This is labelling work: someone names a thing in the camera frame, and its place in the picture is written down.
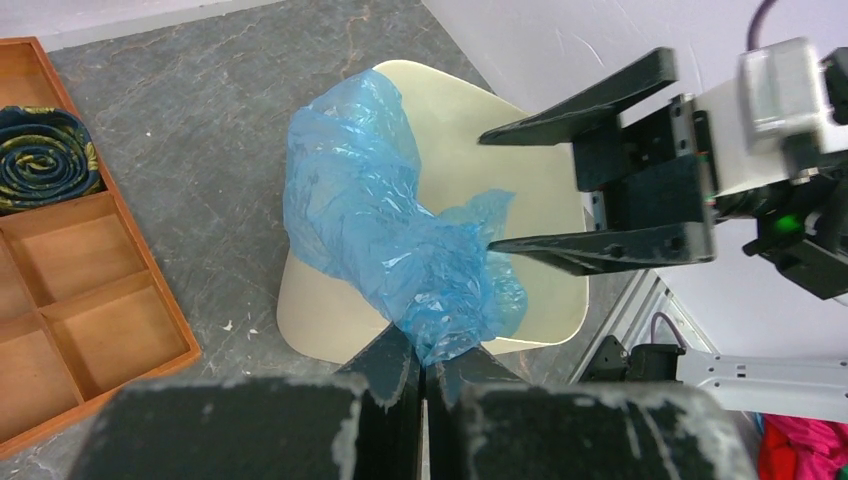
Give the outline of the cream plastic trash bin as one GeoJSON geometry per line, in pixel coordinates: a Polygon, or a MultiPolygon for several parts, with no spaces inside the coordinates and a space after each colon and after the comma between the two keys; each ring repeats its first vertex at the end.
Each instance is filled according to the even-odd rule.
{"type": "Polygon", "coordinates": [[[498,239],[582,233],[564,146],[486,146],[516,121],[504,100],[429,66],[390,60],[293,116],[279,330],[299,353],[351,360],[390,325],[426,361],[571,339],[588,281],[490,251],[498,239]]]}

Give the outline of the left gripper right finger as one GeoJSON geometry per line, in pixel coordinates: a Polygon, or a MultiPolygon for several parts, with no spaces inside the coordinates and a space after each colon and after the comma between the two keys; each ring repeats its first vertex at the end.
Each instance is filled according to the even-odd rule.
{"type": "Polygon", "coordinates": [[[753,479],[730,416],[675,379],[687,352],[640,345],[616,369],[534,386],[481,348],[425,371],[436,479],[753,479]]]}

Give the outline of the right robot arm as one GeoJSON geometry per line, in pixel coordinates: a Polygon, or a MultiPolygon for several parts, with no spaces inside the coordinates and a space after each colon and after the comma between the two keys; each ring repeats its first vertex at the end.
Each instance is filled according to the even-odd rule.
{"type": "Polygon", "coordinates": [[[822,300],[847,291],[847,51],[821,57],[803,37],[743,53],[736,76],[682,94],[624,125],[622,113],[678,79],[658,47],[538,114],[489,130],[482,145],[573,152],[594,229],[494,241],[591,276],[707,263],[715,228],[752,219],[742,250],[822,300]]]}

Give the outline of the blue plastic trash bag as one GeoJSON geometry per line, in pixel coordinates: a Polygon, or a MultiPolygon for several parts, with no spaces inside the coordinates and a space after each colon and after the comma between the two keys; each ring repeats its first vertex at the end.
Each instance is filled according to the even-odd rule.
{"type": "Polygon", "coordinates": [[[488,250],[514,193],[435,214],[417,198],[421,168],[400,91],[365,70],[293,115],[283,219],[299,260],[354,287],[431,365],[515,329],[528,295],[508,257],[488,250]]]}

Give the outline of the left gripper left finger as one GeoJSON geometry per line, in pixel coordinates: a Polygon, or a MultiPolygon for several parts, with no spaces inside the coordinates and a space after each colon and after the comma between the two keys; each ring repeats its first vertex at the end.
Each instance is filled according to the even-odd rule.
{"type": "Polygon", "coordinates": [[[160,379],[97,416],[73,479],[417,479],[420,366],[396,327],[319,376],[160,379]]]}

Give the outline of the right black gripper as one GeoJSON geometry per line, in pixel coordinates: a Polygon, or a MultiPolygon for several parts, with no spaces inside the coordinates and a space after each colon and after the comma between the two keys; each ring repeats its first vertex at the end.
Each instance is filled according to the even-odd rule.
{"type": "Polygon", "coordinates": [[[677,95],[628,126],[619,116],[677,81],[674,50],[658,47],[542,112],[481,134],[481,145],[572,141],[577,186],[590,195],[597,230],[503,239],[488,249],[574,276],[713,261],[714,175],[696,133],[703,116],[695,97],[677,95]]]}

